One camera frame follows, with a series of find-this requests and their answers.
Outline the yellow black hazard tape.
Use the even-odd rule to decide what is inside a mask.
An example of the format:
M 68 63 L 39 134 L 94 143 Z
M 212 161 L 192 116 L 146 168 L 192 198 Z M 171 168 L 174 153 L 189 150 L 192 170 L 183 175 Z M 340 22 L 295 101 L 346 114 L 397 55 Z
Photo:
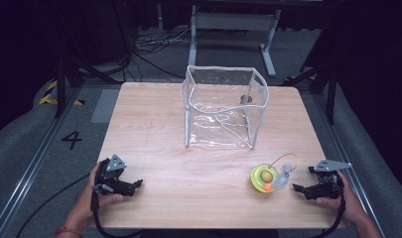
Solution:
M 55 91 L 55 88 L 58 86 L 58 82 L 53 79 L 52 82 L 48 85 L 45 93 L 41 97 L 39 103 L 40 104 L 52 104 L 57 105 L 58 101 L 55 98 L 52 98 L 52 94 Z

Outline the person's left hand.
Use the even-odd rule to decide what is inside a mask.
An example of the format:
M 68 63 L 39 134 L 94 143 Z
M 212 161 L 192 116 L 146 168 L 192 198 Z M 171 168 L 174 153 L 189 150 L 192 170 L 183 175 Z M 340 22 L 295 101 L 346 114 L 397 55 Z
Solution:
M 92 197 L 92 187 L 94 186 L 94 178 L 96 176 L 96 172 L 99 168 L 99 163 L 95 165 L 95 167 L 92 169 L 92 171 L 89 174 L 89 179 L 88 183 L 83 189 L 79 200 L 77 201 L 75 205 L 75 209 L 77 212 L 77 215 L 82 218 L 83 220 L 86 220 L 92 216 L 92 211 L 90 209 L 91 205 L 91 197 Z M 106 195 L 100 195 L 98 197 L 98 202 L 100 207 L 104 207 L 110 204 L 115 204 L 122 202 L 124 200 L 124 196 L 121 194 L 106 194 Z

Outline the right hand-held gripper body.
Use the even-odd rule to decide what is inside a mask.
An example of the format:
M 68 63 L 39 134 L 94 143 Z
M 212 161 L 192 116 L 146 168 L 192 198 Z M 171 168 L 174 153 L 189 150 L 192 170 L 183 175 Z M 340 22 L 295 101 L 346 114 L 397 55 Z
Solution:
M 351 163 L 322 159 L 316 166 L 309 167 L 309 172 L 315 175 L 319 182 L 311 186 L 309 191 L 314 191 L 318 197 L 337 198 L 343 189 L 343 182 L 337 172 L 351 167 Z

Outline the metal floor rail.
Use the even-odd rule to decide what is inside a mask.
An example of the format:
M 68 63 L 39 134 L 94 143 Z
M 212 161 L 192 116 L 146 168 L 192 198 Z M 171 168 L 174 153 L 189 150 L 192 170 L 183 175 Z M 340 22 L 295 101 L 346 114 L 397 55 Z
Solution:
M 72 108 L 74 101 L 80 93 L 80 87 L 72 87 L 67 93 L 66 102 L 63 112 L 58 118 L 55 118 L 50 124 L 42 142 L 40 143 L 32 160 L 28 163 L 24 173 L 15 185 L 9 200 L 5 204 L 0 213 L 0 238 L 6 233 L 14 216 L 19 210 L 23 200 L 25 199 L 30 187 L 32 186 L 35 177 L 37 176 L 43 162 L 47 157 L 49 147 L 53 143 L 54 137 L 58 133 L 67 113 Z
M 324 121 L 323 125 L 324 125 L 326 131 L 330 135 L 332 145 L 335 147 L 335 155 L 333 156 L 333 159 L 337 158 L 340 162 L 350 163 L 351 158 L 348 155 L 344 144 L 342 143 L 342 140 L 339 136 L 339 133 L 338 133 L 335 125 L 330 122 L 329 116 L 327 115 L 327 110 L 326 110 L 327 105 L 326 105 L 325 101 L 322 99 L 322 97 L 320 95 L 313 95 L 312 98 L 313 98 L 315 106 L 317 107 L 320 118 Z M 365 212 L 370 216 L 370 218 L 375 222 L 376 227 L 381 232 L 382 238 L 385 238 L 385 234 L 380 227 L 380 223 L 377 219 L 377 216 L 375 215 L 375 213 L 373 211 L 373 208 L 368 199 L 367 193 L 364 190 L 364 187 L 363 187 L 359 177 L 357 176 L 355 169 L 356 169 L 356 166 L 353 166 L 350 169 L 346 169 L 344 171 L 344 174 L 347 177 L 347 179 L 349 180 L 353 191 L 357 194 L 361 206 L 364 208 Z

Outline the person's right hand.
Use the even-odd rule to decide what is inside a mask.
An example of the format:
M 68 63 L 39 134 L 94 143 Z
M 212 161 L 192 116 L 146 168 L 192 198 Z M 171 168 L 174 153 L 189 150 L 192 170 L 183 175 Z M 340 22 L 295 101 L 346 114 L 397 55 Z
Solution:
M 345 212 L 343 214 L 343 217 L 347 219 L 350 223 L 354 224 L 362 217 L 364 217 L 366 215 L 366 212 L 362 208 L 359 199 L 353 192 L 345 175 L 341 171 L 338 171 L 337 173 L 344 185 L 343 196 L 345 200 Z M 326 197 L 317 198 L 316 203 L 326 208 L 331 208 L 333 210 L 337 210 L 340 206 L 339 199 L 331 199 Z

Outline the yellow-green round toy with ball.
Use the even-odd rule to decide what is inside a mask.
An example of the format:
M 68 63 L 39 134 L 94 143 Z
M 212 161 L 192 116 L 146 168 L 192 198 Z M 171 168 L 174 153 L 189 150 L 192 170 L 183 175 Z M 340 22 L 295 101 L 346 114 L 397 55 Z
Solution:
M 258 191 L 269 193 L 275 190 L 272 182 L 276 180 L 278 175 L 279 173 L 274 167 L 259 165 L 252 170 L 250 180 Z

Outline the grey metal table frame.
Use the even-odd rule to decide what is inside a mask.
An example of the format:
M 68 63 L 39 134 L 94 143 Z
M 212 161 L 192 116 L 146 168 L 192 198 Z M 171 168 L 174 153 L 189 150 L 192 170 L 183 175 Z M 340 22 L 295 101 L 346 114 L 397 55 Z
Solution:
M 205 13 L 198 7 L 192 7 L 191 15 L 191 45 L 188 65 L 197 61 L 197 30 L 238 30 L 266 32 L 267 40 L 260 45 L 260 52 L 268 75 L 276 76 L 276 70 L 270 55 L 270 47 L 277 30 L 281 11 L 276 10 L 270 15 L 235 14 L 235 13 Z

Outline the clear plastic storage bag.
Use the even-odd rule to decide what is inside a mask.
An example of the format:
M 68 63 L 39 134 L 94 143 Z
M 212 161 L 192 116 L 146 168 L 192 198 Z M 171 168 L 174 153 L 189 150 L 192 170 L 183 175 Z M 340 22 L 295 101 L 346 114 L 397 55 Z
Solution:
M 187 147 L 253 149 L 269 89 L 253 67 L 190 65 L 181 99 Z

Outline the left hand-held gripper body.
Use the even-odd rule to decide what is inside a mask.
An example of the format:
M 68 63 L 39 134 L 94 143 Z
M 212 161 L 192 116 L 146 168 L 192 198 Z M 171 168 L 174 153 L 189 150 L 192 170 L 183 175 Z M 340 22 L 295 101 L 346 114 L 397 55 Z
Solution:
M 93 190 L 102 194 L 116 193 L 127 196 L 126 191 L 131 188 L 131 183 L 119 179 L 126 167 L 116 154 L 111 159 L 103 160 L 96 172 Z

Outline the black metal stand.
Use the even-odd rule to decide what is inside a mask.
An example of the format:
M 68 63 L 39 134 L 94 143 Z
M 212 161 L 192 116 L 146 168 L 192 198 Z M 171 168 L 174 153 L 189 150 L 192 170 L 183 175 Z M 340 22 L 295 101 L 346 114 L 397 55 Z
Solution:
M 111 78 L 106 73 L 99 71 L 94 66 L 84 62 L 81 59 L 75 57 L 61 57 L 58 64 L 58 76 L 56 77 L 58 83 L 58 105 L 56 118 L 60 118 L 66 110 L 66 80 L 69 81 L 72 87 L 83 86 L 83 78 L 79 72 L 80 68 L 83 68 L 89 74 L 100 78 L 108 84 L 121 84 L 121 81 Z
M 326 115 L 329 119 L 329 122 L 333 125 L 335 123 L 334 111 L 336 92 L 336 73 L 335 65 L 333 63 L 313 67 L 297 76 L 289 76 L 284 80 L 282 86 L 294 86 L 295 84 L 312 76 L 315 78 L 309 86 L 309 91 L 312 94 L 321 94 L 325 87 L 328 88 Z

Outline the small clear plastic bottle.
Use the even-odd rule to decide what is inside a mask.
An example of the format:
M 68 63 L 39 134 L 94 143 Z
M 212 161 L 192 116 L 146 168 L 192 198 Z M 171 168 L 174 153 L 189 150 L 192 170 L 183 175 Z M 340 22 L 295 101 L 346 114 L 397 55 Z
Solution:
M 284 165 L 282 168 L 282 172 L 278 174 L 277 177 L 271 182 L 272 188 L 282 188 L 288 182 L 292 171 L 293 167 L 291 165 Z

